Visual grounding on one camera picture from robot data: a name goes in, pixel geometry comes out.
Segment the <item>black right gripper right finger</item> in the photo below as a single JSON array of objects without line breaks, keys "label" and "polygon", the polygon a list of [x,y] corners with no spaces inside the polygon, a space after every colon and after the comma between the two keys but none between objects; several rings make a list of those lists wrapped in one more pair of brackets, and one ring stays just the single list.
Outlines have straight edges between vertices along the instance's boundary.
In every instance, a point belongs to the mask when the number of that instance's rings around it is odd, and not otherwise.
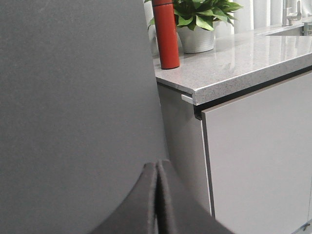
[{"label": "black right gripper right finger", "polygon": [[160,234],[230,234],[185,188],[167,160],[156,165],[156,216]]}]

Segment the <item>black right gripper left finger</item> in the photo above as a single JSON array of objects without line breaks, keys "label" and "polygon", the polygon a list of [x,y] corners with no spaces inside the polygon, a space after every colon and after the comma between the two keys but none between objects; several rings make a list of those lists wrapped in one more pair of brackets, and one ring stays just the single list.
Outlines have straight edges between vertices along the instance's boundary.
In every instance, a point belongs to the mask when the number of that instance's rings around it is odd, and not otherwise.
[{"label": "black right gripper left finger", "polygon": [[92,233],[153,234],[156,184],[156,164],[146,163],[137,182],[123,202]]}]

